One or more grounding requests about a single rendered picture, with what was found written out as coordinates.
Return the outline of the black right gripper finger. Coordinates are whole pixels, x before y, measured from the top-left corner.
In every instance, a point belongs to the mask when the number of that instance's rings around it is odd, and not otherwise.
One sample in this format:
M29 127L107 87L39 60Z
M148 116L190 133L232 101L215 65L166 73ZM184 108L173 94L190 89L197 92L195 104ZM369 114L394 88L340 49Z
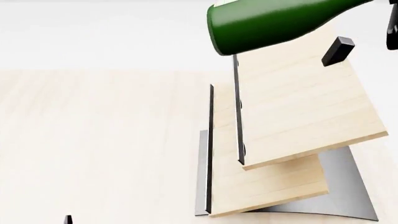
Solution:
M398 50L398 0L389 0L393 5L387 27L386 46L388 50Z

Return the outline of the green glass wine bottle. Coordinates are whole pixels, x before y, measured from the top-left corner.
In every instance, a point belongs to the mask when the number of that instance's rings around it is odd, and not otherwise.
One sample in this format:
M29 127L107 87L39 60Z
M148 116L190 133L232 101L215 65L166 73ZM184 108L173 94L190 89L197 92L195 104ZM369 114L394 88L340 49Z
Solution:
M241 54L298 39L373 0L233 0L212 5L206 23L215 51Z

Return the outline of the large light wooden rack shelf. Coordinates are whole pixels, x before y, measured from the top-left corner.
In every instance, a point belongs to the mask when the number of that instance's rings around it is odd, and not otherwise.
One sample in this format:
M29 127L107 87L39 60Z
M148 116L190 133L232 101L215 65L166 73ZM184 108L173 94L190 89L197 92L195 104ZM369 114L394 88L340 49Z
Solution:
M336 37L237 55L244 169L387 136L350 63L324 67Z

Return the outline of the grey metal curved rack base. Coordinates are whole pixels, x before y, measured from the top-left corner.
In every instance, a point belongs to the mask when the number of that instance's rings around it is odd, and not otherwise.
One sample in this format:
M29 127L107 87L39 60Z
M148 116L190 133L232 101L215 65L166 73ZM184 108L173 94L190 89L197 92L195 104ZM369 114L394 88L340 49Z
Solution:
M377 222L376 211L349 147L319 155L329 194L251 212L307 213L359 218Z

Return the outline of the small light wooden rack shelf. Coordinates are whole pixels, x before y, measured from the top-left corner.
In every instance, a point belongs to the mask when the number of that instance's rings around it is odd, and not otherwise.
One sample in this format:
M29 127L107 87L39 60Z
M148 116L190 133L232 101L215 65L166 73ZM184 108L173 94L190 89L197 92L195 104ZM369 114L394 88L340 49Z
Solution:
M222 217L328 193L318 156L245 171L236 160L234 88L214 85L210 217Z

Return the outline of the black rectangular stopper block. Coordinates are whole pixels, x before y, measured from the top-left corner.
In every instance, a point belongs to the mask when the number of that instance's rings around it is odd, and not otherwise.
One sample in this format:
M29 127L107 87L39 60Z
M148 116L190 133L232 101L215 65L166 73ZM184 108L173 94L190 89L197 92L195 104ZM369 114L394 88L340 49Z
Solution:
M344 61L354 47L355 44L352 39L337 37L322 58L323 66L328 67Z

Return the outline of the black metal shelf rail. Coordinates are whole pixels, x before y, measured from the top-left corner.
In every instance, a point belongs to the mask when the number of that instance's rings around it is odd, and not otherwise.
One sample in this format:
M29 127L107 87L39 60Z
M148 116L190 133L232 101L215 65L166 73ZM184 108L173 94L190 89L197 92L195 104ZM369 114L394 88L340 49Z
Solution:
M239 92L237 55L233 55L233 72L234 72L234 102L235 102L235 117L236 117L236 135L237 135L237 145L238 145L238 162L243 166L246 150L243 143L243 126L242 126L242 117L241 117L242 104Z
M211 214L212 196L212 166L213 166L213 115L214 115L214 86L210 85L208 107L208 143L206 152L206 197L205 210Z

